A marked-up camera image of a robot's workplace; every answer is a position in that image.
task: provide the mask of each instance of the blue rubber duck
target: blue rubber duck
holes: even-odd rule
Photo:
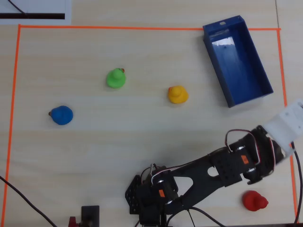
[[[73,114],[72,110],[67,106],[61,105],[57,108],[52,109],[51,112],[48,113],[58,125],[65,125],[71,122]]]

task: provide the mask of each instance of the white wire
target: white wire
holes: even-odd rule
[[[154,176],[151,177],[151,184],[153,185],[153,181],[152,181],[152,180],[153,180],[153,178],[154,178],[156,175],[158,175],[158,174],[160,174],[160,173],[163,173],[163,172],[165,172],[165,171],[171,170],[171,169],[173,169],[173,168],[163,169],[163,170],[157,172]]]
[[[146,169],[144,169],[143,170],[143,172],[141,173],[142,174],[142,177],[141,177],[141,184],[143,184],[143,174],[144,174],[144,172],[146,171],[146,170],[148,170],[148,169],[150,169],[150,174],[152,174],[152,168],[153,168],[153,166],[152,166],[152,164],[151,164],[151,168],[146,168]]]
[[[273,167],[273,172],[274,172],[274,169],[275,169],[275,166],[276,166],[275,149],[274,149],[274,144],[273,144],[273,141],[271,140],[271,138],[269,138],[269,141],[270,141],[270,146],[271,146],[271,150],[273,152],[273,157],[274,157],[274,167]]]
[[[192,162],[186,163],[186,164],[184,164],[184,165],[180,165],[180,166],[178,166],[178,167],[166,168],[166,169],[163,169],[163,170],[157,172],[154,176],[151,177],[151,183],[152,183],[152,185],[153,185],[153,178],[154,178],[156,175],[158,175],[158,174],[160,174],[160,173],[163,173],[163,172],[165,172],[165,171],[168,171],[168,170],[178,169],[178,168],[184,167],[184,166],[186,166],[186,165],[188,165],[188,164],[190,164],[190,163],[192,163]]]
[[[151,171],[150,171],[150,175],[152,174],[152,163],[151,163]]]
[[[243,131],[243,132],[247,132],[247,133],[249,133],[249,134],[254,138],[255,147],[256,147],[256,153],[257,153],[257,157],[258,157],[258,162],[257,162],[255,165],[260,164],[261,159],[260,159],[259,148],[258,148],[258,146],[257,146],[256,138],[255,138],[254,135],[253,135],[250,131],[248,131],[248,130],[244,130],[244,129],[232,129],[232,130],[229,130],[229,131],[226,133],[226,136],[225,136],[225,137],[226,137],[226,146],[227,146],[228,150],[229,150],[230,152],[232,152],[231,147],[230,147],[230,146],[228,145],[228,143],[227,143],[227,135],[228,135],[228,133],[230,133],[231,131]]]

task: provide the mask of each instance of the white robot part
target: white robot part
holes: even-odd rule
[[[303,101],[297,99],[263,125],[267,133],[284,150],[285,158],[293,154],[290,143],[303,134]]]

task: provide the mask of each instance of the yellow rubber duck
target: yellow rubber duck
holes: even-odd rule
[[[172,103],[180,104],[188,100],[188,93],[184,87],[174,86],[169,88],[168,97]]]

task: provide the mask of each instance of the black cable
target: black cable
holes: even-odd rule
[[[141,173],[141,175],[140,175],[141,183],[143,183],[142,176],[143,176],[144,172],[145,172],[146,170],[148,170],[148,169],[150,169],[150,167],[147,167],[146,169],[144,169],[144,170],[142,171],[142,173]]]
[[[134,227],[137,227],[138,226],[138,224],[140,223],[140,220],[135,224],[135,226]]]
[[[203,210],[201,210],[201,209],[199,209],[199,208],[191,207],[191,208],[189,208],[189,209],[190,209],[190,210],[196,210],[196,211],[198,211],[198,212],[204,214],[204,215],[207,216],[209,219],[211,219],[214,223],[216,223],[217,225],[219,225],[219,226],[221,226],[221,227],[226,227],[225,225],[221,224],[221,223],[218,222],[216,219],[214,219],[212,216],[210,216],[210,215],[207,214],[205,211],[203,211]],[[176,216],[177,214],[179,214],[181,211],[179,211],[179,212],[177,212],[177,213],[175,213],[175,214],[173,214],[173,215],[171,215],[171,216],[169,217],[169,219],[168,219],[167,222],[166,222],[166,227],[169,225],[169,221],[170,221],[174,216]]]
[[[11,0],[8,0],[8,1],[9,1],[9,3],[10,3],[13,7],[15,7],[20,13],[26,15],[26,13],[23,12],[21,9],[19,9],[18,6],[16,6]]]
[[[292,142],[292,148],[295,150],[294,142]],[[297,225],[297,222],[298,222],[298,219],[299,219],[300,210],[301,210],[301,205],[302,205],[302,196],[303,196],[303,178],[302,178],[301,164],[300,164],[299,156],[298,156],[296,150],[294,151],[294,156],[295,156],[295,159],[297,160],[298,171],[299,171],[299,178],[300,178],[300,196],[299,196],[299,203],[298,203],[297,215],[295,216],[295,220],[294,220],[294,226],[296,226],[296,225]]]
[[[202,214],[204,214],[205,216],[207,216],[209,219],[211,219],[214,223],[216,223],[218,226],[221,226],[221,227],[225,227],[225,225],[221,224],[220,222],[218,222],[216,219],[214,219],[212,216],[210,216],[208,213],[206,213],[204,210],[201,210],[197,207],[192,207],[190,208],[190,210],[196,210]]]
[[[189,213],[189,216],[190,216],[191,222],[193,223],[194,227],[196,227],[196,226],[195,226],[195,223],[194,223],[194,220],[193,220],[193,218],[191,217],[191,214],[190,214],[189,210],[187,210],[187,211],[188,211],[188,213]]]
[[[29,206],[31,206],[35,211],[37,211],[43,218],[45,218],[49,224],[51,224],[53,227],[57,227],[42,211],[40,211],[37,207],[35,207],[28,199],[25,197],[17,188],[15,188],[13,185],[10,184],[7,180],[5,180],[2,176],[0,176],[0,179],[6,183],[9,187],[11,187],[15,192],[17,192],[24,200],[28,203]]]

